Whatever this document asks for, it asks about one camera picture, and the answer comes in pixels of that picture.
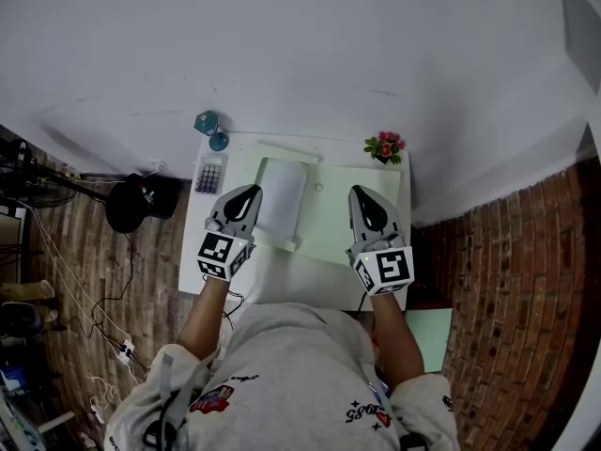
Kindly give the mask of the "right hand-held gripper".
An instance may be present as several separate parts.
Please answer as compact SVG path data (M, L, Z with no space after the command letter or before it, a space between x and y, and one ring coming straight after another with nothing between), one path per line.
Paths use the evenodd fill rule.
M348 195L355 242L347 249L353 271L369 297L394 293L414 281L412 247L398 234L396 207L378 192L353 185Z

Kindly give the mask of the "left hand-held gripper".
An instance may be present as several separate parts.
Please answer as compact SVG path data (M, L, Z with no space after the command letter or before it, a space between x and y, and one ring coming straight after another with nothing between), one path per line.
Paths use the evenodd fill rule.
M262 203L259 185L244 185L222 194L206 221L197 254L200 272L230 282L254 250L253 227Z

